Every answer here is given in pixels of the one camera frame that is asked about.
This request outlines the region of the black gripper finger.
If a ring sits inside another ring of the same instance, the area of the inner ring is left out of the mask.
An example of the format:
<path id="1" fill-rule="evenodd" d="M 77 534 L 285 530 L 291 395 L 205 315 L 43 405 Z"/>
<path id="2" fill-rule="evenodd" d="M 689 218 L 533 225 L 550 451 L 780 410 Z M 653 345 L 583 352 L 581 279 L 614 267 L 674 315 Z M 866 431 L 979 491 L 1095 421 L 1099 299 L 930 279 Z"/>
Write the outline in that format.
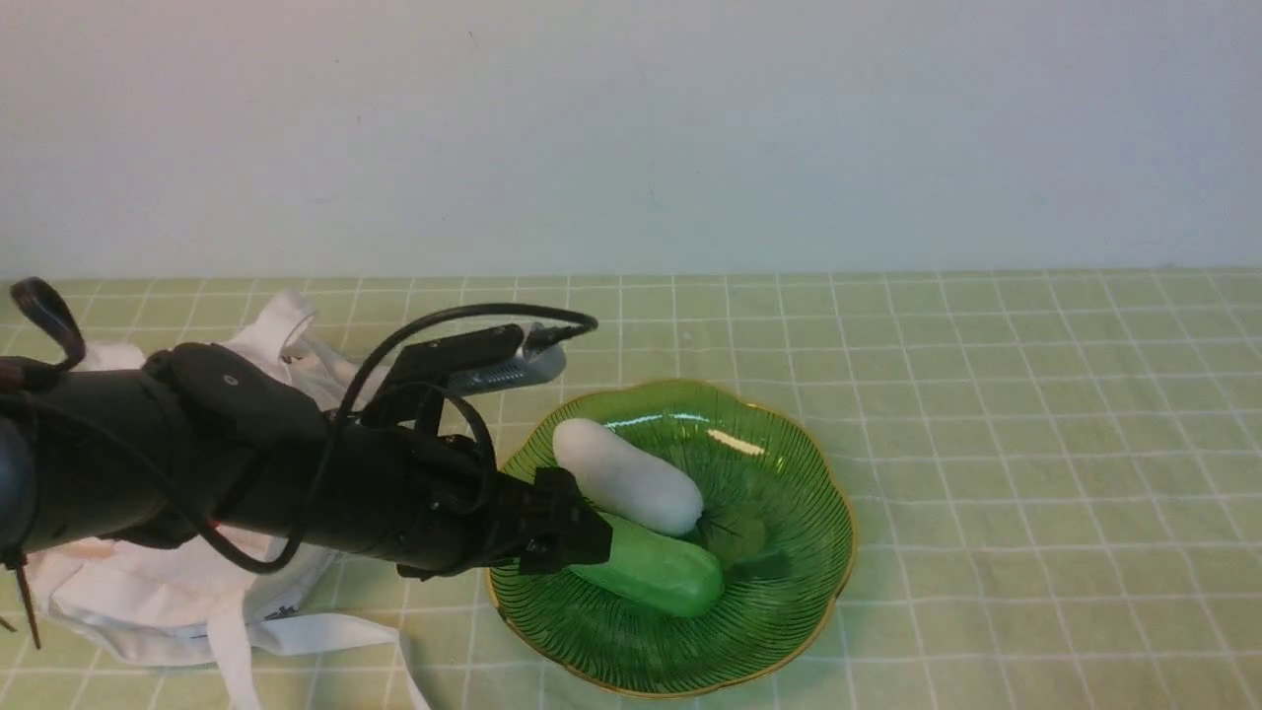
<path id="1" fill-rule="evenodd" d="M 528 576 L 558 574 L 572 565 L 591 565 L 594 554 L 586 544 L 562 538 L 531 538 L 517 557 L 519 574 Z"/>

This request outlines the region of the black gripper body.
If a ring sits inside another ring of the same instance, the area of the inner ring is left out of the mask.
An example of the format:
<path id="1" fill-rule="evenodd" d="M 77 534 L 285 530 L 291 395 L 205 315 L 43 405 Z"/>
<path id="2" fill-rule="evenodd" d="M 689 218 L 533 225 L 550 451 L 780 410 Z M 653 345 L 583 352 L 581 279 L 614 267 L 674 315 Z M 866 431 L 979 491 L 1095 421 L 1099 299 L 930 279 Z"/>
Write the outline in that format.
<path id="1" fill-rule="evenodd" d="M 520 562 L 535 569 L 541 557 L 541 491 L 500 470 L 468 438 L 392 438 L 419 486 L 416 517 L 404 533 L 398 576 L 453 578 L 473 569 Z"/>

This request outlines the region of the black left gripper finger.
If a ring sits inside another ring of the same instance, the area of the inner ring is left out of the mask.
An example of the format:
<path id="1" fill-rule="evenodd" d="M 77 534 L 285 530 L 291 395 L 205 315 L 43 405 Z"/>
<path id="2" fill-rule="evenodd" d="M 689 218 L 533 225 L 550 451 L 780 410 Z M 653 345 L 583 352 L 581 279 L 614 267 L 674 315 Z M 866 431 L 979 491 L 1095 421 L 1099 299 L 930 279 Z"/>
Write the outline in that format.
<path id="1" fill-rule="evenodd" d="M 540 467 L 533 484 L 544 494 L 549 528 L 565 549 L 611 549 L 611 526 L 587 502 L 570 470 Z"/>

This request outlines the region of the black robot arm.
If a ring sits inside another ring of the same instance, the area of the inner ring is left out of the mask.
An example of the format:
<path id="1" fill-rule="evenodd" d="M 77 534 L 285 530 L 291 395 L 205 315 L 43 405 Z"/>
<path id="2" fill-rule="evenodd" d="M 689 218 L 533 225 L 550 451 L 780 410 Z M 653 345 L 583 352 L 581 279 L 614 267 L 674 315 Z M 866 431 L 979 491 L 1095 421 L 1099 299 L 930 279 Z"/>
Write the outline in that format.
<path id="1" fill-rule="evenodd" d="M 3 359 L 3 557 L 81 538 L 177 549 L 197 523 L 448 578 L 608 560 L 612 526 L 569 473 L 497 470 L 486 446 L 409 428 L 334 428 L 239 352 L 183 343 L 140 370 Z"/>

